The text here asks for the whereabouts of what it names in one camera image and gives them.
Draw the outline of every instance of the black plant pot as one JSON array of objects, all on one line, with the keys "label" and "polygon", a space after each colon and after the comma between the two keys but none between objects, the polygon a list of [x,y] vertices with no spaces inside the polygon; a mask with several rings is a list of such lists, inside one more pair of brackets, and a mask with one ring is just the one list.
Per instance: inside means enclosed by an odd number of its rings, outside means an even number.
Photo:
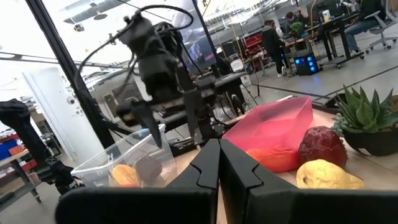
[{"label": "black plant pot", "polygon": [[374,134],[343,131],[343,134],[346,142],[363,154],[365,154],[363,149],[373,156],[388,156],[398,152],[398,129]]}]

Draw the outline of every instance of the yellow fruit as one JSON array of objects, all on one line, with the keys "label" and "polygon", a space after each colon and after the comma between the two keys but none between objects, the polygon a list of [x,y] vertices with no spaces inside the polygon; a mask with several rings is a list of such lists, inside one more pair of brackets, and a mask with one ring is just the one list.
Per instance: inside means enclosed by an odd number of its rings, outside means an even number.
[{"label": "yellow fruit", "polygon": [[122,186],[139,186],[136,171],[127,165],[118,164],[112,170],[113,179]]},{"label": "yellow fruit", "polygon": [[301,189],[364,189],[364,182],[323,159],[309,161],[298,168],[297,187]]}]

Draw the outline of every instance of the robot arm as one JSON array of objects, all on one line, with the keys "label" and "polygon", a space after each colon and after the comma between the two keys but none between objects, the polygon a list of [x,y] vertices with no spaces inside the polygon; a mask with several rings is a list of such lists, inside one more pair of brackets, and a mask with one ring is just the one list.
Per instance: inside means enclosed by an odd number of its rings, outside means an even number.
[{"label": "robot arm", "polygon": [[[191,137],[194,137],[196,127],[200,126],[198,123],[203,123],[202,127],[206,126],[206,131],[201,130],[202,136],[211,138],[210,118],[206,117],[209,111],[203,102],[200,90],[194,85],[183,64],[184,46],[179,28],[166,22],[153,26],[150,20],[142,17],[140,12],[132,18],[124,18],[124,21],[127,26],[123,29],[124,32],[119,36],[119,40],[136,56],[132,68],[135,63],[138,63],[139,74],[135,75],[140,76],[148,95],[152,96],[153,100],[130,101],[119,105],[116,114],[127,126],[132,126],[133,121],[138,121],[143,128],[148,128],[160,147],[162,141],[158,124],[153,117],[153,110],[176,106],[176,101],[182,99],[187,112]],[[122,85],[120,93],[127,85],[129,76]]]}]

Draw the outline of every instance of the workbench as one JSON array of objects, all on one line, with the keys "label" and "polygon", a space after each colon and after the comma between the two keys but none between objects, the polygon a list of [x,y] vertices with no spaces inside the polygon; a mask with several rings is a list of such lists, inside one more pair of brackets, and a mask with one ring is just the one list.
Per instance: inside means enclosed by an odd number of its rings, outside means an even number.
[{"label": "workbench", "polygon": [[4,167],[8,164],[11,165],[11,167],[14,169],[14,172],[11,175],[12,177],[7,177],[7,178],[12,178],[12,179],[17,179],[18,177],[21,178],[24,182],[24,185],[20,187],[19,189],[15,190],[13,193],[13,196],[10,197],[8,200],[5,200],[4,202],[1,201],[0,203],[0,212],[2,212],[4,209],[6,209],[8,206],[12,205],[14,202],[16,202],[18,199],[20,199],[22,196],[24,196],[27,193],[31,193],[33,197],[36,199],[37,202],[41,203],[41,199],[39,197],[39,194],[36,191],[36,185],[34,185],[25,171],[22,169],[21,165],[19,165],[18,159],[20,159],[23,156],[28,155],[29,151],[26,149],[23,152],[20,152],[14,156],[8,157],[6,159],[3,159],[0,161],[0,167]]},{"label": "workbench", "polygon": [[[237,122],[243,117],[244,115],[229,123]],[[334,117],[334,115],[313,110],[313,123],[311,126],[331,127],[333,126],[332,117]],[[361,178],[365,183],[366,189],[398,190],[398,166],[396,164],[398,154],[384,157],[365,156],[356,152],[346,142],[344,142],[344,145],[348,154],[345,170]],[[178,174],[189,165],[198,153],[199,150],[194,150],[175,158]],[[296,185],[296,170],[279,173],[277,175],[291,184]],[[227,224],[223,196],[220,190],[218,192],[217,224]]]}]

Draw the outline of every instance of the succulent plant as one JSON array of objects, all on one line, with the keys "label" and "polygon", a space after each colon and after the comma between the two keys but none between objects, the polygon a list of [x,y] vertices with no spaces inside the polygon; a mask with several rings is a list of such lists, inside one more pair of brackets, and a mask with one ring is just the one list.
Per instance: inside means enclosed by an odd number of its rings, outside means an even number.
[{"label": "succulent plant", "polygon": [[390,131],[398,123],[398,111],[392,110],[392,91],[381,103],[376,90],[369,101],[362,88],[357,92],[354,88],[350,92],[344,86],[346,101],[339,96],[337,106],[342,114],[334,118],[332,130],[342,136],[343,130],[351,133],[377,133]]}]

